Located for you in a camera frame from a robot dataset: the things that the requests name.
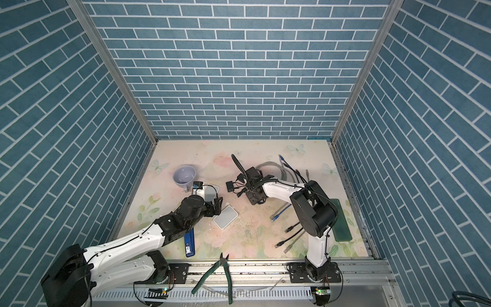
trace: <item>blue usb device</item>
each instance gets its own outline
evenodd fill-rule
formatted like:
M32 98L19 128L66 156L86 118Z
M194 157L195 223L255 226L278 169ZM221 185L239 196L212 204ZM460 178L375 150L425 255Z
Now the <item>blue usb device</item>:
M184 246L186 248L186 257L194 256L194 228L184 234Z

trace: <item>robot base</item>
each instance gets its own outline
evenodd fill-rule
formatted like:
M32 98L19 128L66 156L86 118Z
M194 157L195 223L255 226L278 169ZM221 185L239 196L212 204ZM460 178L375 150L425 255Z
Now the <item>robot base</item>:
M322 282L325 277L329 283L341 282L341 274L337 263L326 261L321 267L313 266L307 257L305 263L290 262L287 264L291 283Z

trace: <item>brick wall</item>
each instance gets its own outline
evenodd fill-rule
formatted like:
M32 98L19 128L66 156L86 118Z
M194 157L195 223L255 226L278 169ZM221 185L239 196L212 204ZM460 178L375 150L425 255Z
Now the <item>brick wall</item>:
M160 138L328 138L389 0L84 1Z
M339 140L410 306L491 295L490 16L489 1L405 0Z
M36 306L60 250L108 238L150 143L64 0L0 7L0 306Z

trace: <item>diagonal cutting pliers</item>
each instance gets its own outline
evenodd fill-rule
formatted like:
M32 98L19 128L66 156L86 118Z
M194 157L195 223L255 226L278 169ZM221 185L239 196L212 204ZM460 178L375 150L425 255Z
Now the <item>diagonal cutting pliers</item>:
M232 304L232 278L230 277L230 270L228 269L228 256L223 258L223 253L220 254L220 259L214 263L214 265L206 271L203 277L198 281L198 284L192 289L191 293L196 294L198 289L204 284L205 280L210 276L214 271L216 271L220 265L223 266L223 270L225 271L225 276L227 276L228 282L228 304Z

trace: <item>black mounting plate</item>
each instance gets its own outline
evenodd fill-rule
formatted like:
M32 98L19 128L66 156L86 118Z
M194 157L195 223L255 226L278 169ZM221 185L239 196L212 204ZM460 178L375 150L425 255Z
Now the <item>black mounting plate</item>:
M286 265L288 272L290 273L291 283L306 283L306 282L318 282L312 280L305 269L304 262L290 262ZM329 283L341 282L341 274L336 262L330 262L326 271L327 280Z
M170 270L174 273L174 284L186 283L188 277L188 263L169 263Z

